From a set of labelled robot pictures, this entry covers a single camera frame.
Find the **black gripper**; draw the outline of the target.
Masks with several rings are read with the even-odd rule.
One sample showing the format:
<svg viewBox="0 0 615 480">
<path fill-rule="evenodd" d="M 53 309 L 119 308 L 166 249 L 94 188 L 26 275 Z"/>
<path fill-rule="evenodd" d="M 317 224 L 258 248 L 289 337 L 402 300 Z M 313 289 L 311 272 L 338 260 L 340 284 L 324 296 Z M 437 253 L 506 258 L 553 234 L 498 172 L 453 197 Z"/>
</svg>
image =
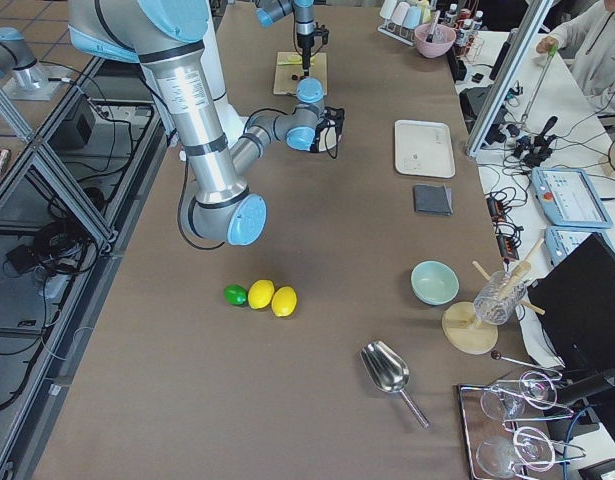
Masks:
<svg viewBox="0 0 615 480">
<path fill-rule="evenodd" d="M 320 122 L 316 126 L 310 153 L 337 154 L 342 138 L 345 109 L 326 106 Z"/>
<path fill-rule="evenodd" d="M 311 52 L 313 48 L 313 35 L 300 34 L 296 35 L 297 50 L 301 55 L 301 65 L 303 69 L 309 69 L 311 66 Z"/>
</svg>

